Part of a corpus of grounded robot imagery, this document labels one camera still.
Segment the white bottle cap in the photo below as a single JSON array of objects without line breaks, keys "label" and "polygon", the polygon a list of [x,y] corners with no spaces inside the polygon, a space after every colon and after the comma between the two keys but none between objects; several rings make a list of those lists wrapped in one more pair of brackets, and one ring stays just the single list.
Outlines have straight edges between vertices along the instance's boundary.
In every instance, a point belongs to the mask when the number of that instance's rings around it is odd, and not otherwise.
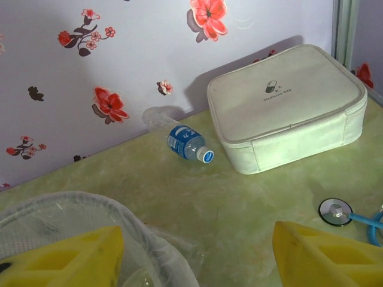
[{"label": "white bottle cap", "polygon": [[203,163],[209,163],[213,160],[213,157],[214,152],[205,146],[202,146],[197,150],[197,159],[202,161]]}]

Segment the water bottle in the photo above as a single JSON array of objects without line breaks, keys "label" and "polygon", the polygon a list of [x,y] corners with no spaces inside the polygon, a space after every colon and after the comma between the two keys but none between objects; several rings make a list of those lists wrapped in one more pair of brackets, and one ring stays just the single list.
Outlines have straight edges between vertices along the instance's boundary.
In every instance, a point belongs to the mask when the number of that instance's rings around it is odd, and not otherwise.
[{"label": "water bottle", "polygon": [[200,160],[209,163],[214,157],[213,151],[205,146],[205,139],[198,132],[164,114],[150,115],[145,120],[150,132],[156,132],[164,138],[168,147],[187,160]]}]

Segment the table surface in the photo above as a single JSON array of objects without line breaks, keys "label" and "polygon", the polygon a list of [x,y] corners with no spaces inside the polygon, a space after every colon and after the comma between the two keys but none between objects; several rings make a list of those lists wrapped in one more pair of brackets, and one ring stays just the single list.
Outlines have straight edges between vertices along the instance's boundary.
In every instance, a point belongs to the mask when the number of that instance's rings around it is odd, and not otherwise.
[{"label": "table surface", "polygon": [[234,171],[209,111],[182,121],[215,151],[210,164],[189,162],[146,134],[0,193],[0,210],[56,191],[102,194],[142,221],[199,242],[203,286],[281,286],[272,251],[276,221],[293,221],[366,242],[366,226],[332,227],[318,216],[328,197],[372,216],[383,203],[383,109],[369,99],[362,136],[256,175]]}]

